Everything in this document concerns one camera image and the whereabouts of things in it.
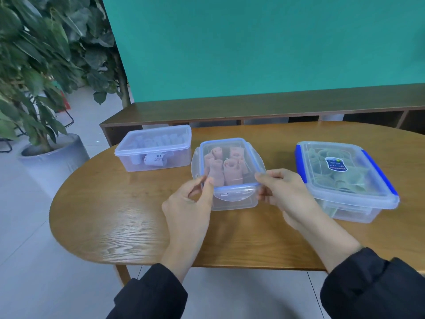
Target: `black sleeve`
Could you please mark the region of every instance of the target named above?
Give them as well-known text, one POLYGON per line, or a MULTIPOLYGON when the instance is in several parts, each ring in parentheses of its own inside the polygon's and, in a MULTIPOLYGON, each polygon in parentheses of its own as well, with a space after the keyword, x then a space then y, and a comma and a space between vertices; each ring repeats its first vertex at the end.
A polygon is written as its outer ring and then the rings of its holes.
POLYGON ((326 278, 320 298, 332 319, 425 318, 425 278, 398 258, 363 248, 326 278))
POLYGON ((186 301, 187 292, 179 280, 158 263, 121 289, 107 319, 180 318, 186 301))

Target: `teal wall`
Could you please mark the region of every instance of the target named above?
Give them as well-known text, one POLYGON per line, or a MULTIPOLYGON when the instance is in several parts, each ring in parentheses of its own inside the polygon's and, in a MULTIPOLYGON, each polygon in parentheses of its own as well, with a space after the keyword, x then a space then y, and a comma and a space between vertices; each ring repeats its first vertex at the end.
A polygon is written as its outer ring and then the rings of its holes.
POLYGON ((425 82, 425 0, 104 0, 135 101, 425 82))

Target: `oval wooden table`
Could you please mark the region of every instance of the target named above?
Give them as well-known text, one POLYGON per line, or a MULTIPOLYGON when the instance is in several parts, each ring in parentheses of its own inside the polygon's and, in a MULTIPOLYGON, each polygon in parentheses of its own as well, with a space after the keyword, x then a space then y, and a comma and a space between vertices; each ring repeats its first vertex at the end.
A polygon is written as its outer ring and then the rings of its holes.
MULTIPOLYGON (((400 257, 425 270, 425 136, 372 124, 311 122, 192 129, 192 150, 202 141, 242 137, 266 168, 295 171, 299 141, 356 144, 385 172, 400 195, 396 210, 383 210, 371 224, 338 221, 381 257, 400 257)), ((157 263, 168 242, 162 202, 192 178, 190 166, 126 172, 103 151, 77 169, 50 208, 50 228, 72 254, 116 266, 125 284, 125 265, 157 263)), ((196 267, 325 270, 322 262, 281 212, 262 202, 251 209, 213 211, 196 267)))

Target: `clear plastic container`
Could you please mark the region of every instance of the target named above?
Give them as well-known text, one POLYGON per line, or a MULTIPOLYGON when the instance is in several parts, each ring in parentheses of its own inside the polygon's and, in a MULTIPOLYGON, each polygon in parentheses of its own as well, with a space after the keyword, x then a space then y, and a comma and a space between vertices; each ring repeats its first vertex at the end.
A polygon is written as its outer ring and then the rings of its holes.
POLYGON ((130 131, 115 149, 127 171, 183 167, 190 164, 192 129, 188 125, 130 131))
POLYGON ((204 174, 214 178, 212 210, 251 208, 258 204, 255 193, 260 184, 254 174, 266 169, 257 151, 244 139, 202 142, 195 149, 191 168, 193 178, 204 174))
POLYGON ((400 198, 375 161, 361 147, 333 142, 300 142, 297 171, 329 216, 370 223, 400 198))

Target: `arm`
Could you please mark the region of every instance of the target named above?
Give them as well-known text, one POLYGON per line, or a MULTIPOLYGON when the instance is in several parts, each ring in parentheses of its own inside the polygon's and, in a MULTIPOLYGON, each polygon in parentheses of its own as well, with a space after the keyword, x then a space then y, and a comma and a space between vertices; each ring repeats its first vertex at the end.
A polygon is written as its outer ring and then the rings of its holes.
POLYGON ((191 268, 210 224, 214 184, 201 177, 183 184, 163 204, 170 244, 140 279, 131 279, 114 298, 107 319, 180 318, 187 300, 183 280, 191 268), (189 197, 202 193, 197 202, 189 197))
POLYGON ((333 319, 425 317, 425 279, 413 268, 362 248, 322 211, 298 174, 279 169, 255 177, 263 184, 259 199, 282 210, 330 273, 321 301, 333 319))

